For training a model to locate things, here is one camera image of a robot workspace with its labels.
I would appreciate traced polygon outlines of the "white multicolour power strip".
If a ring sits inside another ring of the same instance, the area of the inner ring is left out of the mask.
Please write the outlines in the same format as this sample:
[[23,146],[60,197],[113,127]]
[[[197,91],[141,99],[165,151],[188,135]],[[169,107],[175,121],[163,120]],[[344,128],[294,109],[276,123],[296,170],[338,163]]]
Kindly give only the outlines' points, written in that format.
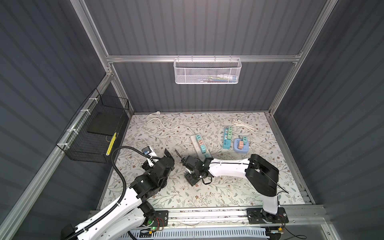
[[212,157],[201,134],[192,135],[190,139],[200,160]]

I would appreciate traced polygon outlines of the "teal power strip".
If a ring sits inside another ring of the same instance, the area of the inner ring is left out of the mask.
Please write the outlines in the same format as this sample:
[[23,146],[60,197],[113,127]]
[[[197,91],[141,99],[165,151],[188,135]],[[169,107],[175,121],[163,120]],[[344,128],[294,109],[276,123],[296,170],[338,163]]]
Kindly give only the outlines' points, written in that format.
[[224,139],[223,139],[223,149],[229,150],[231,148],[232,139],[228,140],[227,135],[228,135],[228,128],[225,128]]

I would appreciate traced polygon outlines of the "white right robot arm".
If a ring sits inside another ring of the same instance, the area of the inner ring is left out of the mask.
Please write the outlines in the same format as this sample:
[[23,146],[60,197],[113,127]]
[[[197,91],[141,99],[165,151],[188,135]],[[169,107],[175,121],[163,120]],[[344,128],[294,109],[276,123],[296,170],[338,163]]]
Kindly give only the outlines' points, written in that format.
[[264,215],[278,215],[279,170],[261,156],[252,154],[248,159],[231,161],[214,158],[202,161],[188,156],[182,158],[181,162],[188,171],[186,179],[192,186],[199,181],[208,185],[205,179],[213,180],[222,176],[248,180],[262,195]]

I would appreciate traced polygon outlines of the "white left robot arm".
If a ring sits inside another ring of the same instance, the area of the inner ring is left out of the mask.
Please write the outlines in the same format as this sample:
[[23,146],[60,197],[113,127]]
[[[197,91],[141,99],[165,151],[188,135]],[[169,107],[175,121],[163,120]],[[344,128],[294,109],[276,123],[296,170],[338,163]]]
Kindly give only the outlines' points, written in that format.
[[150,147],[144,148],[140,155],[147,159],[143,166],[145,172],[129,185],[122,180],[121,196],[93,217],[75,227],[64,227],[62,240],[114,240],[154,220],[155,210],[147,200],[167,185],[175,160],[168,150],[164,150],[160,158]]

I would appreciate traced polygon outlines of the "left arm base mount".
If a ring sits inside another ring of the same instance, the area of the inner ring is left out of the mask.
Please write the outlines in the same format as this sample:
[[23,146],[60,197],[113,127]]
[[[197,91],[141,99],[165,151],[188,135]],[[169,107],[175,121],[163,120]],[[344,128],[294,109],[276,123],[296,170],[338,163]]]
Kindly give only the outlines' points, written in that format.
[[144,223],[140,225],[142,228],[167,227],[169,220],[168,210],[155,210],[154,215],[146,218]]

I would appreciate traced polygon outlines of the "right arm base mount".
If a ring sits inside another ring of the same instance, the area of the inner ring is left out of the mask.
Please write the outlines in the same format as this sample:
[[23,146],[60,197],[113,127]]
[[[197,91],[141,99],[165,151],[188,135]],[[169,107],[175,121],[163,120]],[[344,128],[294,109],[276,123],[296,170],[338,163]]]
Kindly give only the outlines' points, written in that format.
[[289,222],[286,210],[278,207],[278,213],[273,215],[263,208],[247,208],[247,218],[250,224],[287,224]]

